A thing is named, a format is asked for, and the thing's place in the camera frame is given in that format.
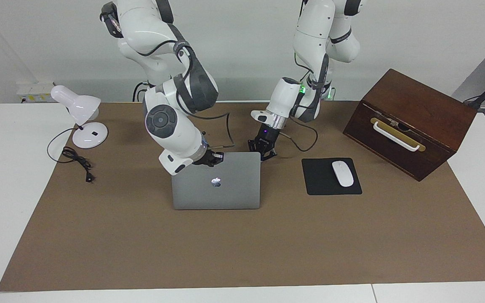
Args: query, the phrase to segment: brown table mat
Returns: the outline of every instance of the brown table mat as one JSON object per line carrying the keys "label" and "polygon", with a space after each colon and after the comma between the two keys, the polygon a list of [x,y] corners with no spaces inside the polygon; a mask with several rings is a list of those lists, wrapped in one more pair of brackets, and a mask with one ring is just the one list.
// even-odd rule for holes
{"label": "brown table mat", "polygon": [[[245,151],[259,129],[250,110],[265,106],[201,115],[231,111],[233,151]],[[485,227],[448,164],[408,177],[342,135],[355,106],[323,104],[308,153],[279,138],[280,155],[262,164],[260,209],[175,211],[141,104],[102,104],[108,139],[79,150],[96,182],[77,163],[56,166],[0,291],[485,280]],[[224,120],[196,125],[227,144]],[[303,146],[314,138],[292,122],[285,132]],[[323,157],[353,158],[364,194],[308,196],[301,159]]]}

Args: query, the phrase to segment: brown wooden chest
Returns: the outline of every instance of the brown wooden chest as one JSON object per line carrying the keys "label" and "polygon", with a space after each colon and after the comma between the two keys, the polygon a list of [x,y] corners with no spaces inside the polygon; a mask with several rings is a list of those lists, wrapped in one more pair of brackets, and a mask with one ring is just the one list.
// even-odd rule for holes
{"label": "brown wooden chest", "polygon": [[458,151],[476,113],[389,69],[359,103],[344,134],[421,181]]}

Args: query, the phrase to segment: laptop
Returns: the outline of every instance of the laptop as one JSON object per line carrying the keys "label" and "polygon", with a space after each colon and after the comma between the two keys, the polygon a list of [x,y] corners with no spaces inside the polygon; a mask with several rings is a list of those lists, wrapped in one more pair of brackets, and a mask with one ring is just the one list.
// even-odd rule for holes
{"label": "laptop", "polygon": [[259,153],[225,153],[214,167],[191,165],[171,177],[173,207],[178,210],[258,209]]}

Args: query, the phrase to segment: computer mouse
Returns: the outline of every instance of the computer mouse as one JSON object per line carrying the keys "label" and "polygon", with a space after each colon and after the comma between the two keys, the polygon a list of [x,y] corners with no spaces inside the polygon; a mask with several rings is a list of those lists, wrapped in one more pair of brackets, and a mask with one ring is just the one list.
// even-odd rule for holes
{"label": "computer mouse", "polygon": [[354,184],[353,174],[347,163],[343,161],[334,161],[332,165],[334,174],[342,187],[349,187]]}

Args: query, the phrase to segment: table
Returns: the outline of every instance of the table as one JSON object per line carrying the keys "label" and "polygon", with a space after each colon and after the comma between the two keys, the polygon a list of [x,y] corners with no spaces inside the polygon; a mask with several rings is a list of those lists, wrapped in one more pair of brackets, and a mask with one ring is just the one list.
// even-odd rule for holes
{"label": "table", "polygon": [[[55,163],[45,145],[72,126],[59,104],[0,105],[0,278],[19,241]],[[57,153],[67,137],[53,145]],[[28,141],[29,146],[20,146]],[[477,115],[460,151],[449,161],[485,223],[485,117]],[[0,301],[335,301],[335,302],[477,302],[485,299],[485,282],[376,284],[316,287],[222,288],[200,290],[75,291],[0,294]]]}

